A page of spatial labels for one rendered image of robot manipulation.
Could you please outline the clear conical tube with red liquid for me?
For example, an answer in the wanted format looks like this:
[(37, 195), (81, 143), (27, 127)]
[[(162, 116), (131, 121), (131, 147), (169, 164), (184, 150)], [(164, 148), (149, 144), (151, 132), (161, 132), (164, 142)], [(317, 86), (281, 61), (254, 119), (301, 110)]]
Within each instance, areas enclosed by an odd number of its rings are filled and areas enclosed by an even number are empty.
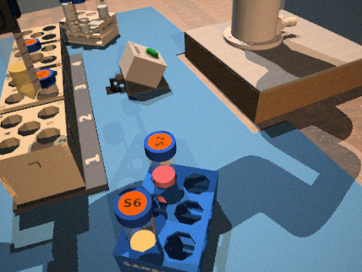
[(145, 137), (144, 147), (155, 187), (168, 188), (175, 184), (175, 137), (167, 131), (155, 131)]

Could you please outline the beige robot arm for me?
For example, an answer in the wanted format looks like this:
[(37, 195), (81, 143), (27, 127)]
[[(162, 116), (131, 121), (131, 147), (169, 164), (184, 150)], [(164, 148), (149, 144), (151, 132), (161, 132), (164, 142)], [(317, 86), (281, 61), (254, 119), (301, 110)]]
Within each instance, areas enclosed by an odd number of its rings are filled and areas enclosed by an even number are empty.
[[(281, 30), (295, 26), (295, 17), (279, 15), (281, 0), (233, 0), (231, 26), (223, 38), (245, 50), (266, 50), (282, 43)], [(281, 18), (282, 17), (282, 18)]]

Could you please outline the light blue bench mat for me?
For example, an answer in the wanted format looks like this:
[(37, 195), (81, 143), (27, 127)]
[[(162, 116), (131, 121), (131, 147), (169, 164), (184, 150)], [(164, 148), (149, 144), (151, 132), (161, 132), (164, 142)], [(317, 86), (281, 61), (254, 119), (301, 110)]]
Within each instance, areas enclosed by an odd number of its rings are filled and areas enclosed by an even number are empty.
[[(177, 56), (184, 32), (152, 6), (116, 13), (81, 53), (108, 188), (15, 214), (0, 182), (0, 272), (121, 272), (113, 210), (149, 170), (145, 137), (176, 139), (175, 165), (219, 171), (201, 272), (362, 272), (362, 186), (291, 122), (252, 133)], [(169, 87), (107, 94), (127, 42), (158, 51)]]

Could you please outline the blue tube rack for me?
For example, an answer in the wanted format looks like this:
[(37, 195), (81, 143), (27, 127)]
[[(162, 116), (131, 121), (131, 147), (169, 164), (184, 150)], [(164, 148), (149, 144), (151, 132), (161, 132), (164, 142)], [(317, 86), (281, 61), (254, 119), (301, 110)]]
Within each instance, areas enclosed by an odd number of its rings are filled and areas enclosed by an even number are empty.
[[(156, 241), (144, 252), (131, 249), (123, 229), (112, 252), (121, 272), (202, 271), (217, 201), (219, 171), (181, 165), (175, 168), (175, 184), (159, 188), (151, 181), (149, 167), (140, 188), (152, 199)], [(156, 196), (167, 203), (156, 201)]]

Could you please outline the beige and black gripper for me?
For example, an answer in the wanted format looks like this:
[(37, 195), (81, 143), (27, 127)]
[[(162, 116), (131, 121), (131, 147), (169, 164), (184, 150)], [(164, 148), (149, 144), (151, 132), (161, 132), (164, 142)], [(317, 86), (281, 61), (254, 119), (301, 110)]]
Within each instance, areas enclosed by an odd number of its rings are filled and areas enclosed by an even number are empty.
[[(21, 12), (16, 0), (13, 0), (17, 9), (17, 19), (20, 18)], [(0, 35), (15, 32), (18, 26), (14, 19), (12, 10), (8, 4), (8, 0), (0, 0)]]

